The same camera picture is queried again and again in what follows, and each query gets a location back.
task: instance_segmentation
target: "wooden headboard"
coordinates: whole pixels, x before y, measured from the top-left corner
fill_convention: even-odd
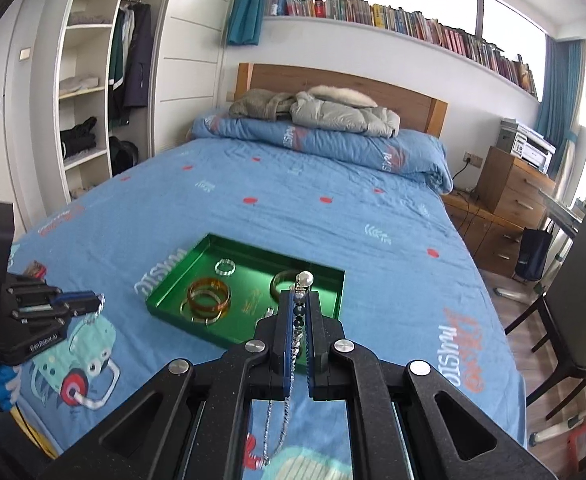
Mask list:
[[[374,79],[303,66],[240,63],[235,99],[251,88],[296,94],[317,85],[353,88],[370,96],[379,106],[400,116],[403,128],[439,137],[448,104],[433,97]]]

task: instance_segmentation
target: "metal screw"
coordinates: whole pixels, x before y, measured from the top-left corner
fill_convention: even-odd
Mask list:
[[[295,277],[295,284],[305,287],[313,285],[313,274],[308,272],[308,270],[303,270]]]
[[[409,364],[409,370],[415,375],[425,376],[431,373],[431,365],[426,361],[413,361]]]
[[[266,345],[263,341],[260,341],[259,339],[251,339],[250,341],[246,342],[244,348],[246,348],[246,351],[250,352],[251,354],[257,354],[264,350],[266,348]]]
[[[349,341],[348,339],[338,339],[335,343],[333,343],[333,347],[338,352],[345,354],[347,352],[352,352],[355,348],[355,345],[353,344],[353,341]]]
[[[174,359],[169,363],[169,371],[173,375],[182,375],[189,371],[189,362],[185,359]]]

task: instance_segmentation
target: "teal curtain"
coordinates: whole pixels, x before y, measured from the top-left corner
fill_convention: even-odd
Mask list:
[[[262,31],[265,0],[234,0],[228,20],[227,43],[257,45]]]
[[[555,178],[567,142],[576,142],[570,130],[582,92],[582,42],[555,41],[546,37],[544,97],[539,107],[535,131],[555,147],[548,175]]]

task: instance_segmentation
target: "blue glove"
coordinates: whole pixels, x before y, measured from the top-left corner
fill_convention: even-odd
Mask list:
[[[9,411],[20,395],[22,367],[0,365],[0,410]]]

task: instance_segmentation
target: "green metallic box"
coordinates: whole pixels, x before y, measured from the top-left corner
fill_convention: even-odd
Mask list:
[[[231,276],[215,273],[215,264],[221,259],[233,260],[235,272]],[[148,311],[156,317],[212,343],[228,348],[253,337],[255,325],[265,316],[269,307],[277,312],[278,305],[269,293],[271,280],[283,270],[309,270],[313,274],[313,290],[320,295],[322,313],[338,319],[344,271],[305,262],[242,244],[228,238],[208,234],[189,251],[147,299]],[[180,313],[180,304],[189,285],[204,277],[217,278],[231,290],[231,306],[223,316],[209,326],[191,322],[190,309]],[[291,282],[282,282],[278,290],[289,288]],[[307,361],[302,348],[297,369],[303,370]]]

